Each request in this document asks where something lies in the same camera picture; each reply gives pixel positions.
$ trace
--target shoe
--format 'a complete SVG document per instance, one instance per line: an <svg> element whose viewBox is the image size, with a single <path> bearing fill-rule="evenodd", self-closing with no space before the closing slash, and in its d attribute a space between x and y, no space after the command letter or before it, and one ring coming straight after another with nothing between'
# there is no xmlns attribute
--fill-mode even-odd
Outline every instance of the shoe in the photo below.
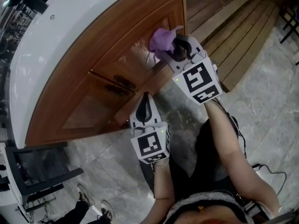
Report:
<svg viewBox="0 0 299 224"><path fill-rule="evenodd" d="M111 205L105 200L102 200L102 202L101 202L101 211L102 211L103 216L109 218L110 221L115 219L115 215L114 215Z"/></svg>
<svg viewBox="0 0 299 224"><path fill-rule="evenodd" d="M81 185L77 185L77 190L79 192L79 200L84 201L88 204L89 207L94 206L94 201L88 195L86 189Z"/></svg>

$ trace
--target cable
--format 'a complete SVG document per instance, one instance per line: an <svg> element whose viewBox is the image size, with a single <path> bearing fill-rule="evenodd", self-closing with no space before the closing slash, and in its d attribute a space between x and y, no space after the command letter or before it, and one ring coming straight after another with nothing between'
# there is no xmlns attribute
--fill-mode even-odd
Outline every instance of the cable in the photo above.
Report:
<svg viewBox="0 0 299 224"><path fill-rule="evenodd" d="M245 156L245 159L247 159L245 138L244 138L244 136L243 136L243 134L241 132L240 132L239 136L241 136L243 138L243 141L244 141L244 156Z"/></svg>
<svg viewBox="0 0 299 224"><path fill-rule="evenodd" d="M258 167L259 169L257 171L259 171L264 166L268 169L269 173L271 173L271 174L284 174L285 175L284 183L282 184L282 186L281 186L280 190L278 191L277 195L280 194L282 188L284 187L284 184L286 182L286 179L287 179L288 175L286 174L286 172L271 172L271 170L269 169L268 165L266 165L266 164L259 164L258 163L256 165L253 165L252 168L257 168Z"/></svg>

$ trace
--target gray tile floor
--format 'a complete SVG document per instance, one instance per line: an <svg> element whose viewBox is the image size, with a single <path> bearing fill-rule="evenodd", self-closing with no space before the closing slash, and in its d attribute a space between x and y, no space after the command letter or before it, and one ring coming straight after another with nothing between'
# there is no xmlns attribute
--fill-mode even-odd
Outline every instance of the gray tile floor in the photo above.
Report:
<svg viewBox="0 0 299 224"><path fill-rule="evenodd" d="M279 194L282 213L299 205L299 70L295 67L299 39L294 34L279 44L289 29L283 31L284 24L279 18L250 71L231 93L221 96L245 136L249 162L265 163L272 171L283 170L288 174ZM188 100L173 82L155 100L170 125L171 153L191 174L196 160L193 145L207 119L204 107ZM54 218L75 206L76 185L82 183L96 205L101 199L111 203L115 224L142 221L153 199L130 143L129 131L74 140L65 151L69 165L82 167L84 174L67 181L65 188L56 193L57 200L50 206ZM269 175L265 168L259 174L276 191L283 183L283 175ZM95 219L95 212L89 210L83 223Z"/></svg>

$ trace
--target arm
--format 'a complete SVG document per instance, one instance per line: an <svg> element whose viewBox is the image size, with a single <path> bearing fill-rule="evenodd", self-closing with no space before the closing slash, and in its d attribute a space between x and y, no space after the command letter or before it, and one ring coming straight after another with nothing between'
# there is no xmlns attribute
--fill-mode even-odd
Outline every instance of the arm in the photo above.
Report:
<svg viewBox="0 0 299 224"><path fill-rule="evenodd" d="M175 203L173 183L171 179L169 159L155 163L155 203L141 224L158 224Z"/></svg>
<svg viewBox="0 0 299 224"><path fill-rule="evenodd" d="M276 216L279 208L277 195L245 159L228 117L214 101L208 101L204 105L217 153L235 188L241 196L266 205Z"/></svg>

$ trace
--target wooden floor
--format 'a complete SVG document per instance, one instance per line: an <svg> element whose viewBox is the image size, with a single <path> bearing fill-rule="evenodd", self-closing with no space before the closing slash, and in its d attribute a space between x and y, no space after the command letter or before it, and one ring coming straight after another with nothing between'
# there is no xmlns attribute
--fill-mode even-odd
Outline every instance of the wooden floor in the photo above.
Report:
<svg viewBox="0 0 299 224"><path fill-rule="evenodd" d="M224 90L245 75L278 12L272 0L187 0L188 32L216 62Z"/></svg>

